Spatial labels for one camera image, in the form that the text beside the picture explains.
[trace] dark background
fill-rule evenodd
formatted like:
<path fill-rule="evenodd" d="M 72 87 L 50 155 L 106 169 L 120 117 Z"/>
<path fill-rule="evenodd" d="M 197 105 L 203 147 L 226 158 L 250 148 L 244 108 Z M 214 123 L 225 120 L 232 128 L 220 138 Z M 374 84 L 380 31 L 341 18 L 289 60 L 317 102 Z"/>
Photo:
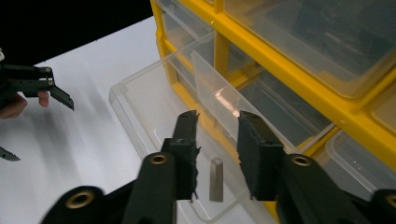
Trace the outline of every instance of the dark background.
<path fill-rule="evenodd" d="M 0 0 L 0 48 L 33 65 L 151 16 L 149 0 Z"/>

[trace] white table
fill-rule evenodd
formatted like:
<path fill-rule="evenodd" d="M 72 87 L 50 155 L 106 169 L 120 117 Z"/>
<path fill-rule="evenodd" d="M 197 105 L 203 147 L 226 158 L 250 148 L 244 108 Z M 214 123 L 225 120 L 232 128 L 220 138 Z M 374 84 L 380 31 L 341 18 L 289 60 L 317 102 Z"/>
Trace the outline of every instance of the white table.
<path fill-rule="evenodd" d="M 32 98 L 18 118 L 0 120 L 0 146 L 21 158 L 0 160 L 1 224 L 40 223 L 70 189 L 96 186 L 109 193 L 136 178 L 141 159 L 108 93 L 160 59 L 155 30 L 151 17 L 37 64 L 53 69 L 75 111 L 53 98 L 44 109 Z"/>

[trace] storage organizer cabinet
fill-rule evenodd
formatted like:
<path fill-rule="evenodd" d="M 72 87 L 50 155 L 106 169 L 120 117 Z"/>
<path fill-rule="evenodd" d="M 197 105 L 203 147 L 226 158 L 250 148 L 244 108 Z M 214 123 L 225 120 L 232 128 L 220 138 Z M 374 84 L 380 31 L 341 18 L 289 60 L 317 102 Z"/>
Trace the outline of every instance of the storage organizer cabinet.
<path fill-rule="evenodd" d="M 109 97 L 142 158 L 160 150 L 178 114 L 200 113 L 200 198 L 178 202 L 180 223 L 276 222 L 239 169 L 241 110 L 341 189 L 365 200 L 396 189 L 396 1 L 150 1 L 162 59 Z M 208 200 L 214 159 L 223 203 Z"/>

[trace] transparent plastic bin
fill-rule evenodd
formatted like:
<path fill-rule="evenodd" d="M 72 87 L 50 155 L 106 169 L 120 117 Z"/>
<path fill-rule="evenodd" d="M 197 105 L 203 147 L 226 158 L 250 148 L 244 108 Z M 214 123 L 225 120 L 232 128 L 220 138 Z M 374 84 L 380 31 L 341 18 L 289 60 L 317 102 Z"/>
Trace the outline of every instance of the transparent plastic bin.
<path fill-rule="evenodd" d="M 287 153 L 303 153 L 334 126 L 266 71 L 238 91 L 198 52 L 192 59 L 200 102 L 235 141 L 240 110 L 261 116 Z"/>
<path fill-rule="evenodd" d="M 317 161 L 340 189 L 366 201 L 378 189 L 396 189 L 396 173 L 344 131 L 327 142 Z"/>
<path fill-rule="evenodd" d="M 375 100 L 372 115 L 379 123 L 396 134 L 396 83 Z"/>
<path fill-rule="evenodd" d="M 163 28 L 166 37 L 176 49 L 182 49 L 213 32 L 209 24 L 177 0 L 156 0 L 156 3 L 163 10 Z"/>
<path fill-rule="evenodd" d="M 225 0 L 225 12 L 338 94 L 356 98 L 396 64 L 396 1 Z"/>
<path fill-rule="evenodd" d="M 179 53 L 163 58 L 110 89 L 109 101 L 142 158 L 160 151 L 164 138 L 172 137 L 178 115 L 191 109 L 202 111 L 199 104 L 187 108 L 168 83 L 167 67 L 173 66 Z M 212 139 L 200 121 L 198 124 L 196 140 L 201 152 L 196 164 L 196 191 L 199 198 L 192 203 L 177 202 L 177 223 L 276 223 L 262 203 L 250 200 L 238 163 Z M 210 161 L 214 158 L 223 162 L 222 203 L 208 198 Z"/>

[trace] finger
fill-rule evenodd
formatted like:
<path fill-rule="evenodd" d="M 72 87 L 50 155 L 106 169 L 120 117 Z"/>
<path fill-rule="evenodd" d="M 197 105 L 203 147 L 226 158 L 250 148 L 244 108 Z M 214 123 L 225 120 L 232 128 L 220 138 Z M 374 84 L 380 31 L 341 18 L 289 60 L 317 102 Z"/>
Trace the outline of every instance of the finger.
<path fill-rule="evenodd" d="M 38 94 L 38 103 L 43 107 L 49 107 L 50 95 L 47 91 L 40 91 Z"/>
<path fill-rule="evenodd" d="M 15 94 L 8 104 L 0 110 L 0 119 L 13 119 L 21 114 L 27 106 L 27 101 L 18 94 Z"/>

